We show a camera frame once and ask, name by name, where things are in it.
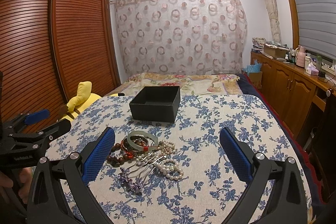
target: open black box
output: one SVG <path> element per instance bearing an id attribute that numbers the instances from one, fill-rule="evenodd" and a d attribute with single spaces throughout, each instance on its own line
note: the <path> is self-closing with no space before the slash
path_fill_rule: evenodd
<path id="1" fill-rule="evenodd" d="M 175 122 L 180 100 L 179 86 L 146 86 L 129 107 L 135 120 Z"/>

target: table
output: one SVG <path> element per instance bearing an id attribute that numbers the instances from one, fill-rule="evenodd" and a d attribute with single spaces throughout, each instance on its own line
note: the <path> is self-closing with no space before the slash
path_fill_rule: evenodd
<path id="1" fill-rule="evenodd" d="M 173 158 L 179 160 L 184 177 L 171 181 L 154 172 L 148 176 L 142 196 L 126 192 L 116 179 L 119 168 L 104 163 L 89 187 L 114 223 L 222 223 L 245 189 L 245 183 L 238 179 L 219 144 L 219 131 L 225 126 L 254 152 L 282 161 L 294 157 L 302 175 L 307 208 L 311 207 L 309 186 L 298 158 L 276 120 L 257 97 L 182 96 L 173 124 L 133 120 L 128 105 L 132 98 L 97 100 L 73 121 L 69 133 L 51 143 L 46 154 L 56 160 L 66 158 L 73 151 L 80 152 L 108 126 L 115 130 L 115 141 L 119 143 L 133 130 L 144 130 L 159 140 L 176 143 Z M 63 189 L 70 208 L 80 218 L 66 182 Z M 251 222 L 261 216 L 271 189 L 269 181 Z"/>

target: blue textured pad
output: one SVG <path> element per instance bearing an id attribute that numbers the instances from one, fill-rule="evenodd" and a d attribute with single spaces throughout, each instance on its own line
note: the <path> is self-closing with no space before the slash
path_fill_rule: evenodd
<path id="1" fill-rule="evenodd" d="M 85 185 L 90 181 L 94 181 L 106 160 L 106 157 L 111 151 L 112 146 L 116 140 L 114 130 L 110 128 L 104 134 L 95 149 L 84 163 L 82 180 Z"/>
<path id="2" fill-rule="evenodd" d="M 25 124 L 28 126 L 31 126 L 32 124 L 36 124 L 46 118 L 48 118 L 50 115 L 49 110 L 43 109 L 38 112 L 29 114 L 25 119 Z"/>
<path id="3" fill-rule="evenodd" d="M 253 179 L 251 173 L 252 166 L 239 145 L 225 128 L 220 131 L 219 141 L 239 180 L 249 184 Z"/>

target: window blind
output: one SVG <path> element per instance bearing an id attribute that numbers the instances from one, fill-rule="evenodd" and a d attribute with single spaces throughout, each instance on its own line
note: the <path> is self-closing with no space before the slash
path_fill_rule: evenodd
<path id="1" fill-rule="evenodd" d="M 336 59 L 336 0 L 295 0 L 299 43 Z"/>

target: wardrobe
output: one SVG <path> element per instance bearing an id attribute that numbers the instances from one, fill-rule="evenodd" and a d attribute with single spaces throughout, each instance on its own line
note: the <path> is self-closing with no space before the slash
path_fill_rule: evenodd
<path id="1" fill-rule="evenodd" d="M 110 25 L 109 0 L 0 0 L 1 114 L 59 108 L 92 82 L 100 96 L 120 85 Z"/>

